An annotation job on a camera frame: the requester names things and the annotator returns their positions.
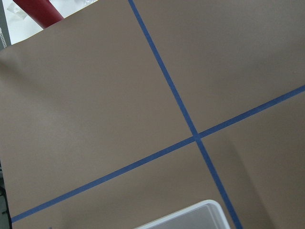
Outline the clear plastic storage bin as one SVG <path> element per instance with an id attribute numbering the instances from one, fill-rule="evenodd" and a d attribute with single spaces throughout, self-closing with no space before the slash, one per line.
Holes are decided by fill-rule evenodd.
<path id="1" fill-rule="evenodd" d="M 220 204 L 204 200 L 136 229 L 230 229 Z"/>

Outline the red cylinder tube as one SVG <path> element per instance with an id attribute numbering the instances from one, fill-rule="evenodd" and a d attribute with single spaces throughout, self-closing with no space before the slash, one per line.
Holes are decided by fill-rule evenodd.
<path id="1" fill-rule="evenodd" d="M 49 0 L 13 0 L 13 2 L 43 29 L 64 19 Z"/>

